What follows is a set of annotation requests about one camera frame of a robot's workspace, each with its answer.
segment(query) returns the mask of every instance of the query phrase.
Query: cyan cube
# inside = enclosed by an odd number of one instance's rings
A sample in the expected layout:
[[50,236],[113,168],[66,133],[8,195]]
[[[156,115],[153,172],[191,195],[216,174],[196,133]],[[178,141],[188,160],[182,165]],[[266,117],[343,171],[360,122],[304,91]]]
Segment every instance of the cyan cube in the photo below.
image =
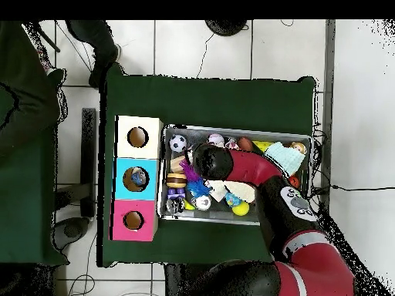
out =
[[[116,200],[156,200],[159,160],[116,158]],[[148,184],[142,191],[130,191],[123,184],[123,175],[134,167],[145,170],[148,174]]]

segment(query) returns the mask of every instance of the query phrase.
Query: table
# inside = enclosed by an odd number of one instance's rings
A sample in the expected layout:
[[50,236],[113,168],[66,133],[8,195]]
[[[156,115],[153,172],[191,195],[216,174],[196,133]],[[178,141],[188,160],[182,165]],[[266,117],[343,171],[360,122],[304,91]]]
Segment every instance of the table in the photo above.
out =
[[152,242],[109,240],[115,115],[157,117],[164,123],[312,134],[315,81],[179,79],[108,71],[100,112],[98,264],[216,264],[242,258],[271,261],[259,226],[160,220]]

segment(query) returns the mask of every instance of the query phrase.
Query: hole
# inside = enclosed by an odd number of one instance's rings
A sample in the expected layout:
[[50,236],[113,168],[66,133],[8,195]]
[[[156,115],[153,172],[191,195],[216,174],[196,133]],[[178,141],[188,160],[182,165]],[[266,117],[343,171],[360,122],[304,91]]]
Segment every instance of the hole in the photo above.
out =
[[148,143],[148,133],[143,127],[134,127],[127,133],[127,142],[132,147],[144,147]]
[[132,166],[123,174],[123,185],[130,192],[142,192],[149,182],[148,172],[140,166]]
[[131,211],[123,217],[123,224],[128,229],[139,230],[144,224],[143,215],[140,212]]

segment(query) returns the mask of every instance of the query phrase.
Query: yellow ball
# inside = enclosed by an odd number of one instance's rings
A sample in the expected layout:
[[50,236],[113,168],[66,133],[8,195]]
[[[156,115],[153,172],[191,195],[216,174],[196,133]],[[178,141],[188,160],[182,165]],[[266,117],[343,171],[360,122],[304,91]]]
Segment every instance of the yellow ball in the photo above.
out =
[[232,207],[231,210],[238,216],[245,216],[249,212],[250,206],[247,202],[242,201],[238,206]]

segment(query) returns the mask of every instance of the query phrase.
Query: orange ball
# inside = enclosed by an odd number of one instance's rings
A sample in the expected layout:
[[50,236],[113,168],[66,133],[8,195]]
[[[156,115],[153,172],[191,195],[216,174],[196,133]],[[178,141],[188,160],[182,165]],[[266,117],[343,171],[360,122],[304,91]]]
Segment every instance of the orange ball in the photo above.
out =
[[252,151],[252,142],[247,137],[241,137],[238,141],[238,147],[244,151]]
[[299,180],[298,180],[297,177],[295,177],[295,176],[290,176],[290,178],[288,179],[288,181],[290,182],[291,185],[294,186],[294,188],[299,188],[300,182],[299,182]]

